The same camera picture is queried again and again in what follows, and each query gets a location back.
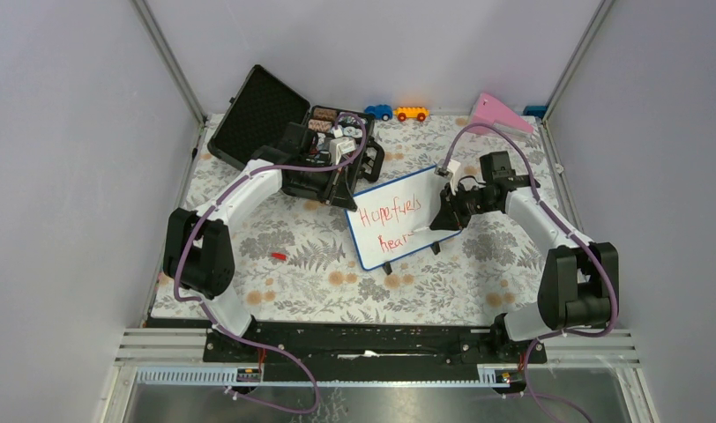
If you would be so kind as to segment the blue framed whiteboard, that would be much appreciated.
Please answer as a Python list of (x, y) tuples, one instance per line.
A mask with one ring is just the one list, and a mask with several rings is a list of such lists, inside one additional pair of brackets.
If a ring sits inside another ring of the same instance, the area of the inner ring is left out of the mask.
[(426, 167), (354, 196), (358, 208), (345, 215), (358, 262), (365, 271), (460, 234), (459, 230), (412, 233), (429, 226), (438, 214), (445, 184), (446, 179), (435, 174), (433, 167)]

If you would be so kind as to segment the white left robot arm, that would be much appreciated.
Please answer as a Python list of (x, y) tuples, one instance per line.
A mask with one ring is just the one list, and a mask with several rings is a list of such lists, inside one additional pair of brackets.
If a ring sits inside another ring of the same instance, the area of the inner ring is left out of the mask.
[(334, 174), (338, 177), (357, 160), (363, 160), (366, 148), (377, 149), (370, 140), (362, 119), (361, 141), (350, 143), (348, 153), (332, 152), (338, 162), (327, 165), (297, 166), (295, 160), (305, 147), (306, 136), (297, 145), (280, 148), (265, 145), (255, 151), (239, 176), (200, 210), (178, 208), (171, 213), (165, 252), (164, 274), (174, 280), (173, 295), (179, 302), (196, 302), (214, 330), (226, 335), (224, 351), (238, 362), (252, 359), (257, 353), (257, 339), (248, 332), (254, 317), (230, 287), (235, 273), (235, 259), (230, 240), (230, 224), (241, 222), (268, 197), (281, 190), (290, 179), (285, 171)]

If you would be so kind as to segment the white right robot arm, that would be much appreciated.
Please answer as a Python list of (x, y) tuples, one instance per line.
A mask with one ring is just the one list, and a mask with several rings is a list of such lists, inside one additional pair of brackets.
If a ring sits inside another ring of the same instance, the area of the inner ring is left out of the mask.
[(430, 229), (462, 230), (472, 217), (500, 212), (516, 222), (545, 258), (536, 301), (503, 315), (489, 340), (495, 359), (511, 363), (525, 341), (549, 333), (577, 333), (586, 327), (610, 330), (618, 316), (618, 255), (609, 242), (595, 242), (565, 220), (539, 194), (538, 182), (518, 175), (507, 152), (480, 158), (483, 181), (466, 188), (457, 164), (441, 163), (435, 173), (446, 179), (440, 209)]

